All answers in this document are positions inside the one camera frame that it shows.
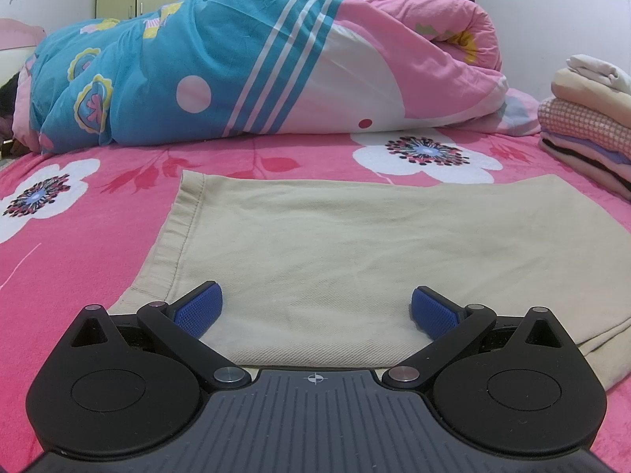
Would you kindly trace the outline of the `beige trousers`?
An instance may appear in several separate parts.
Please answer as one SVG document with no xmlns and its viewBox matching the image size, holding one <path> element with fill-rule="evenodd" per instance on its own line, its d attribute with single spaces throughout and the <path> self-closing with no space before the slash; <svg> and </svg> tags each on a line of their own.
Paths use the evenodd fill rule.
<svg viewBox="0 0 631 473">
<path fill-rule="evenodd" d="M 546 306 L 606 387 L 630 372 L 630 234 L 554 175 L 416 188 L 186 171 L 114 310 L 207 280 L 224 307 L 203 341 L 244 366 L 392 366 L 428 343 L 410 313 L 426 285 L 500 315 Z"/>
</svg>

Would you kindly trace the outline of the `blue pink floral quilt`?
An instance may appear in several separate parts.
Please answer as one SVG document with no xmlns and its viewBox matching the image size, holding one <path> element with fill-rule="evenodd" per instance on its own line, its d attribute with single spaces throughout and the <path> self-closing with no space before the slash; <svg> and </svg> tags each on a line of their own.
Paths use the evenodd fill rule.
<svg viewBox="0 0 631 473">
<path fill-rule="evenodd" d="M 495 28 L 470 0 L 179 0 L 45 37 L 19 71 L 35 153 L 240 134 L 456 127 L 527 136 Z"/>
</svg>

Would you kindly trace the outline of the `folded clothes stack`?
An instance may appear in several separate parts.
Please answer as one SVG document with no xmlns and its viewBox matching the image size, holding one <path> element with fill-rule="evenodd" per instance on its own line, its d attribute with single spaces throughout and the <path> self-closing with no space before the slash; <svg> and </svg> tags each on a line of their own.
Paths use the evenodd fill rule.
<svg viewBox="0 0 631 473">
<path fill-rule="evenodd" d="M 630 199 L 630 74 L 613 63 L 575 54 L 541 101 L 539 146 L 575 172 Z"/>
</svg>

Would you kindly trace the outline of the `pink floral bed sheet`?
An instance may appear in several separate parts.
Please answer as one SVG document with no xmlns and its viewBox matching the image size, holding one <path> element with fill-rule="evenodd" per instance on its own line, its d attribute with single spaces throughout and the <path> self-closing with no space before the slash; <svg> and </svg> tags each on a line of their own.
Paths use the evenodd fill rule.
<svg viewBox="0 0 631 473">
<path fill-rule="evenodd" d="M 508 184 L 554 174 L 620 224 L 630 222 L 627 202 L 544 152 L 535 136 L 406 130 L 401 140 L 405 146 L 454 147 L 466 164 L 412 164 L 395 151 L 393 134 L 290 134 L 28 155 L 3 167 L 3 205 L 21 201 L 49 178 L 62 177 L 66 185 L 32 216 L 1 218 L 1 463 L 6 471 L 21 471 L 41 451 L 24 410 L 37 370 L 81 306 L 91 301 L 111 305 L 131 285 L 185 170 L 413 187 Z"/>
</svg>

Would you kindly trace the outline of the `pink white headboard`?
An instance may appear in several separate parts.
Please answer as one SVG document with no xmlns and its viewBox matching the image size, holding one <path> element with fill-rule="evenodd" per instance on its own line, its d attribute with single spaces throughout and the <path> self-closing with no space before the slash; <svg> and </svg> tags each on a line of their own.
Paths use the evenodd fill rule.
<svg viewBox="0 0 631 473">
<path fill-rule="evenodd" d="M 19 73 L 45 35 L 40 26 L 12 18 L 0 19 L 0 86 Z"/>
</svg>

